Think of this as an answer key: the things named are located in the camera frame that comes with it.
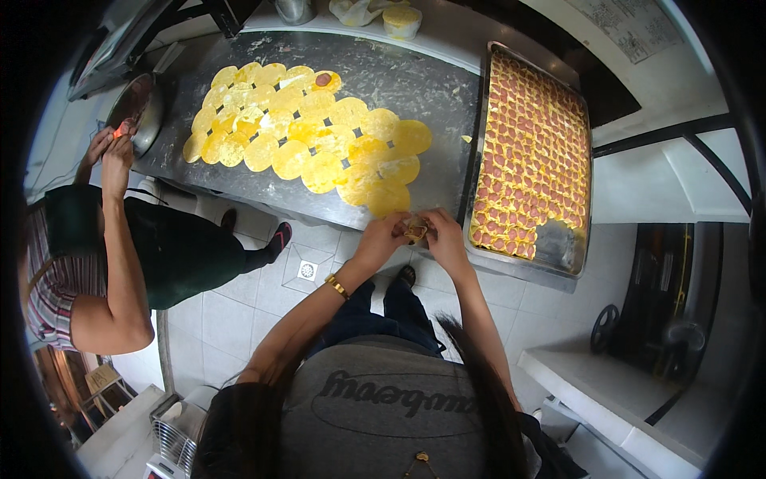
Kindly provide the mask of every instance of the white tile floor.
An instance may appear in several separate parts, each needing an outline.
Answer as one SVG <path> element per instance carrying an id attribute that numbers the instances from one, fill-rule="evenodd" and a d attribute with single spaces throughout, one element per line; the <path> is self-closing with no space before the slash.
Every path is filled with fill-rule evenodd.
<path id="1" fill-rule="evenodd" d="M 220 221 L 229 207 L 222 200 L 200 201 L 197 213 Z M 260 248 L 282 219 L 237 207 L 237 237 L 246 248 Z M 199 294 L 169 311 L 170 356 L 179 394 L 207 383 L 221 383 L 239 372 L 252 351 L 282 315 L 308 295 L 354 253 L 360 233 L 297 221 L 293 239 L 274 264 L 240 276 L 217 290 Z M 563 294 L 512 277 L 479 272 L 506 348 L 519 401 L 528 412 L 548 394 L 516 362 L 522 350 L 552 344 L 586 344 L 598 312 L 609 303 L 622 308 L 633 264 L 636 225 L 595 225 L 588 262 L 574 294 Z M 301 260 L 318 265 L 316 281 L 298 278 Z M 460 317 L 450 278 L 422 251 L 400 248 L 372 280 L 377 288 L 372 310 L 382 313 L 385 287 L 403 264 L 417 271 L 413 291 L 429 315 L 443 311 Z M 440 326 L 437 335 L 446 344 Z M 450 347 L 447 358 L 459 359 Z"/>

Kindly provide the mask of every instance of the gray t-shirt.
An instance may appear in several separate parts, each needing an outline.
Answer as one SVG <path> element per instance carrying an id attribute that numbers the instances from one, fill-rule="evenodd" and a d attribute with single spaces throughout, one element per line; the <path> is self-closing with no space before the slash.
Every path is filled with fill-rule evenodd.
<path id="1" fill-rule="evenodd" d="M 282 420 L 283 477 L 484 475 L 482 426 L 462 365 L 359 338 L 298 369 Z"/>

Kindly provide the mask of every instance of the stainless steel counter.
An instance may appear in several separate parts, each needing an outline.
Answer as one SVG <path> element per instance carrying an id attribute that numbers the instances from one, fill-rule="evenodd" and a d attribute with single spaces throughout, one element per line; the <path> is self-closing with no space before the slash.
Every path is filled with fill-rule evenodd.
<path id="1" fill-rule="evenodd" d="M 455 218 L 472 199 L 464 198 L 466 169 L 473 144 L 460 137 L 478 135 L 481 98 L 479 76 L 405 48 L 364 38 L 305 31 L 244 33 L 233 39 L 212 34 L 183 42 L 186 49 L 159 78 L 167 111 L 162 129 L 147 154 L 133 168 L 187 189 L 225 196 L 267 211 L 279 211 L 312 224 L 362 230 L 372 219 L 366 207 L 341 201 L 336 192 L 316 195 L 300 179 L 285 181 L 271 168 L 251 172 L 244 163 L 228 168 L 182 157 L 194 115 L 210 81 L 222 67 L 251 61 L 308 65 L 331 70 L 343 80 L 336 98 L 357 97 L 370 109 L 388 108 L 400 118 L 420 120 L 433 133 L 431 147 L 419 155 L 421 172 L 409 186 L 411 210 L 444 207 Z M 149 63 L 162 50 L 152 52 Z M 540 275 L 501 261 L 469 254 L 488 271 L 574 291 L 575 282 Z"/>

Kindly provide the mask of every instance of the dark green apron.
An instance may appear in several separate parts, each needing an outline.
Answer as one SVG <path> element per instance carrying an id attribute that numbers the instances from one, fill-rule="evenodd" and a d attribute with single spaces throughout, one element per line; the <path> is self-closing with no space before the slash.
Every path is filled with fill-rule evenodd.
<path id="1" fill-rule="evenodd" d="M 106 267 L 100 206 L 101 189 L 96 186 L 69 185 L 46 192 L 51 255 L 101 254 Z M 211 221 L 137 198 L 125 198 L 125 216 L 153 310 L 166 310 L 242 272 L 242 244 Z"/>

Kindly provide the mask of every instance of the wheel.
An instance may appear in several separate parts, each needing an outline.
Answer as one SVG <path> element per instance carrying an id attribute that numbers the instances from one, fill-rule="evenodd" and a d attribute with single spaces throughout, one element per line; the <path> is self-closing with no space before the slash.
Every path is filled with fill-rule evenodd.
<path id="1" fill-rule="evenodd" d="M 591 352 L 593 354 L 601 354 L 607 350 L 614 327 L 619 320 L 620 310 L 613 304 L 601 310 L 596 324 L 593 325 L 593 331 L 591 331 Z"/>

